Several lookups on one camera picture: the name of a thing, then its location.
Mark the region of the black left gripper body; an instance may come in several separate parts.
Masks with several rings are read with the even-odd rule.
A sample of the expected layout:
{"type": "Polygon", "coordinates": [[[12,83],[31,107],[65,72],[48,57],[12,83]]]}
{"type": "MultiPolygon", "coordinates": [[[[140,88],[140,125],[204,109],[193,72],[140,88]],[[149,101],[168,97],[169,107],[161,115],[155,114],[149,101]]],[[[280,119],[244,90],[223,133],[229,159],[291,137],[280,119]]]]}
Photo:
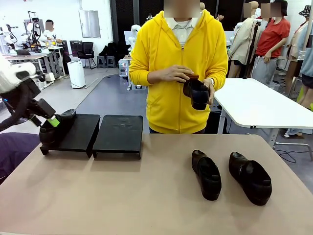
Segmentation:
{"type": "Polygon", "coordinates": [[[12,91],[12,107],[21,118],[30,120],[33,115],[45,119],[54,116],[56,111],[44,99],[36,100],[35,97],[41,92],[35,82],[28,78],[12,91]]]}

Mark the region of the person's right hand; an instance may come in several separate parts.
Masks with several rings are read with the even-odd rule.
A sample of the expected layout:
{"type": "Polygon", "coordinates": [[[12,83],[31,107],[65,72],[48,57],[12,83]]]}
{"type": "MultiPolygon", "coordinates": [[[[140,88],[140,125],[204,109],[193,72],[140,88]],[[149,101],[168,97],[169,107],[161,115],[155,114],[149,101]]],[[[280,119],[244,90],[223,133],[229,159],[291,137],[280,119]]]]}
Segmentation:
{"type": "Polygon", "coordinates": [[[181,65],[173,65],[160,72],[160,79],[161,81],[166,82],[176,81],[179,83],[185,83],[190,79],[189,75],[194,75],[194,72],[191,69],[181,65]]]}

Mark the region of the person's left hand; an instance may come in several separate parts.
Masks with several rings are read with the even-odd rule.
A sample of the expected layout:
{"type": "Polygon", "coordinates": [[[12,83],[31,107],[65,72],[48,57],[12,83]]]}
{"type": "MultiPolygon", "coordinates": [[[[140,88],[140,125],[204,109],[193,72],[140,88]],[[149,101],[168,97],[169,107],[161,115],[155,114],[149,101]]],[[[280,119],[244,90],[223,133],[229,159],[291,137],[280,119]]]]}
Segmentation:
{"type": "Polygon", "coordinates": [[[214,80],[212,78],[206,78],[203,80],[203,84],[206,86],[209,92],[209,99],[208,99],[207,104],[212,105],[214,101],[214,93],[215,93],[214,80]]]}

